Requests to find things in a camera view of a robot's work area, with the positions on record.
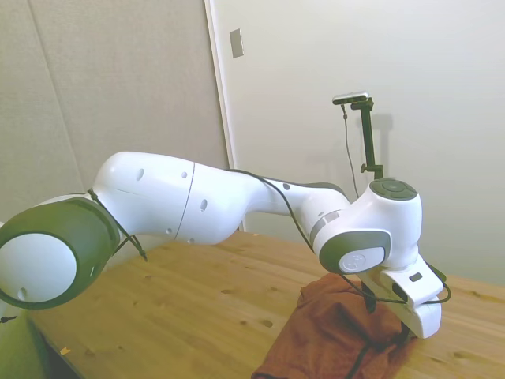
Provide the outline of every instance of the white wall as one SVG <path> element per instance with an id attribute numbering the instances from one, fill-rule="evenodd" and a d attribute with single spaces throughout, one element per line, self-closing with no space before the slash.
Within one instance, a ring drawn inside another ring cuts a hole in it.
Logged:
<path id="1" fill-rule="evenodd" d="M 424 204 L 421 252 L 448 273 L 505 284 L 505 3 L 500 0 L 221 0 L 219 67 L 239 168 L 329 181 L 354 198 L 334 95 L 368 90 L 378 163 Z M 245 55 L 232 59 L 240 28 Z M 364 159 L 350 117 L 355 167 Z M 362 191 L 371 175 L 358 175 Z M 289 220 L 251 231 L 297 238 Z"/>

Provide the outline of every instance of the towel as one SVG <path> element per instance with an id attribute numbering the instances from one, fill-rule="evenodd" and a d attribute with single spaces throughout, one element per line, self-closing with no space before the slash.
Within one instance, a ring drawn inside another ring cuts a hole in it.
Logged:
<path id="1" fill-rule="evenodd" d="M 385 304 L 378 302 L 370 313 L 363 297 L 330 273 L 301 289 L 295 311 L 252 379 L 387 379 L 413 345 Z"/>

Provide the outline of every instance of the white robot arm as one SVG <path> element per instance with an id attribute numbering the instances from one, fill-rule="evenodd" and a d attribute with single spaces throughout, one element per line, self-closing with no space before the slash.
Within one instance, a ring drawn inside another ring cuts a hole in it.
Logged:
<path id="1" fill-rule="evenodd" d="M 374 181 L 351 204 L 330 184 L 260 181 L 139 152 L 108 159 L 92 195 L 51 199 L 0 228 L 0 298 L 21 308 L 58 306 L 95 280 L 126 235 L 215 244 L 249 212 L 294 216 L 328 271 L 357 274 L 417 336 L 438 330 L 440 304 L 426 302 L 438 300 L 443 284 L 418 253 L 421 200 L 407 184 Z"/>

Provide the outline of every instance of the wooden table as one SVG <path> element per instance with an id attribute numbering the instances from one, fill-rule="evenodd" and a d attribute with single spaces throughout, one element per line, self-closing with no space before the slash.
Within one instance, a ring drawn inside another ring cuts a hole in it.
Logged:
<path id="1" fill-rule="evenodd" d="M 218 246 L 171 243 L 105 272 L 84 294 L 31 312 L 80 376 L 248 378 L 326 272 L 303 245 L 238 232 Z M 440 331 L 397 377 L 505 378 L 505 288 L 449 277 Z"/>

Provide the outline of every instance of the cable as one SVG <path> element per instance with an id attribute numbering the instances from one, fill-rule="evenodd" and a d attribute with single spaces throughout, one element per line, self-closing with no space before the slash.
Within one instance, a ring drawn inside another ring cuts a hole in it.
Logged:
<path id="1" fill-rule="evenodd" d="M 301 237 L 303 238 L 303 240 L 305 241 L 305 243 L 307 244 L 307 246 L 314 253 L 314 249 L 312 247 L 312 244 L 310 243 L 310 241 L 305 236 L 305 232 L 301 228 L 301 225 L 298 222 L 298 219 L 297 219 L 296 215 L 294 214 L 293 209 L 291 208 L 291 204 L 290 204 L 289 200 L 287 200 L 286 195 L 284 193 L 282 193 L 282 191 L 279 188 L 277 188 L 277 186 L 274 183 L 269 182 L 267 179 L 262 178 L 259 175 L 253 174 L 252 172 L 249 172 L 249 171 L 237 170 L 237 169 L 232 169 L 232 168 L 228 169 L 228 171 L 237 172 L 239 174 L 245 174 L 245 175 L 248 175 L 248 176 L 252 176 L 253 178 L 259 180 L 260 182 L 262 182 L 262 183 L 270 186 L 271 188 L 273 188 L 281 196 L 281 198 L 284 200 L 284 202 L 286 203 L 286 207 L 290 211 L 290 215 L 291 215 L 291 218 L 293 219 L 294 225 L 297 227 L 298 232 L 300 233 Z M 394 303 L 394 304 L 407 304 L 407 302 L 405 302 L 403 300 L 394 300 L 394 299 L 390 299 L 390 298 L 379 298 L 379 297 L 377 297 L 375 295 L 367 294 L 362 289 L 360 289 L 358 286 L 356 286 L 351 280 L 347 279 L 343 274 L 338 274 L 338 275 L 342 279 L 344 279 L 362 297 L 371 298 L 371 299 L 375 300 L 376 302 L 390 302 L 390 303 Z M 430 300 L 430 301 L 427 301 L 427 302 L 423 302 L 423 304 L 442 304 L 444 302 L 448 302 L 449 301 L 449 299 L 451 298 L 451 295 L 452 295 L 451 289 L 449 288 L 449 286 L 447 286 L 445 284 L 445 282 L 443 280 L 440 279 L 440 281 L 442 282 L 443 287 L 447 290 L 447 296 L 445 298 L 443 298 L 442 300 Z"/>
<path id="2" fill-rule="evenodd" d="M 112 214 L 108 211 L 108 209 L 103 205 L 102 201 L 98 198 L 98 195 L 95 193 L 93 188 L 91 188 L 88 193 L 90 194 L 91 198 L 93 201 L 96 201 L 98 205 L 100 205 L 103 209 L 106 210 L 107 213 L 109 213 L 110 217 L 114 220 L 116 225 L 118 225 L 119 230 L 125 235 L 125 240 L 116 248 L 116 251 L 114 251 L 114 254 L 116 254 L 119 249 L 121 249 L 128 241 L 132 243 L 133 246 L 135 246 L 135 249 L 138 250 L 139 254 L 143 257 L 145 261 L 148 260 L 148 255 L 145 253 L 145 250 L 142 248 L 142 245 L 140 244 L 138 238 L 135 235 L 129 235 L 126 229 L 112 216 Z"/>
<path id="3" fill-rule="evenodd" d="M 348 132 L 349 128 L 347 128 L 347 113 L 346 113 L 346 106 L 342 104 L 340 107 L 342 107 L 342 112 L 344 112 L 344 125 L 346 127 L 346 150 L 347 150 L 347 158 L 349 158 L 349 165 L 350 165 L 350 172 L 353 175 L 353 184 L 354 184 L 354 192 L 356 193 L 356 197 L 360 197 L 360 195 L 357 193 L 357 186 L 356 186 L 356 175 L 354 174 L 354 166 L 353 166 L 353 160 L 350 157 L 350 150 L 349 150 L 349 137 L 348 137 Z"/>
<path id="4" fill-rule="evenodd" d="M 262 178 L 260 177 L 259 175 L 256 175 L 256 174 L 253 174 L 252 172 L 248 172 L 248 171 L 244 171 L 244 170 L 237 170 L 237 169 L 228 169 L 228 171 L 232 171 L 232 172 L 238 172 L 239 174 L 246 174 L 248 176 L 252 176 L 253 178 L 256 178 L 258 179 L 260 182 L 270 186 L 271 188 L 273 188 L 275 191 L 277 191 L 277 193 L 282 197 L 282 199 L 284 200 L 284 202 L 286 203 L 286 207 L 288 208 L 288 210 L 290 211 L 290 215 L 291 215 L 291 218 L 293 219 L 294 221 L 294 225 L 297 227 L 298 229 L 298 232 L 300 233 L 301 237 L 303 238 L 303 240 L 305 241 L 305 243 L 307 244 L 307 246 L 310 248 L 310 250 L 313 252 L 313 248 L 312 248 L 312 245 L 310 244 L 310 241 L 309 239 L 305 236 L 305 232 L 303 231 L 303 229 L 301 228 L 300 226 L 300 223 L 298 222 L 297 220 L 297 217 L 294 215 L 294 211 L 293 209 L 291 208 L 291 204 L 290 202 L 287 200 L 287 197 L 284 193 L 282 193 L 282 191 L 277 188 L 275 186 L 274 183 L 271 183 L 269 182 L 267 179 L 265 178 Z"/>

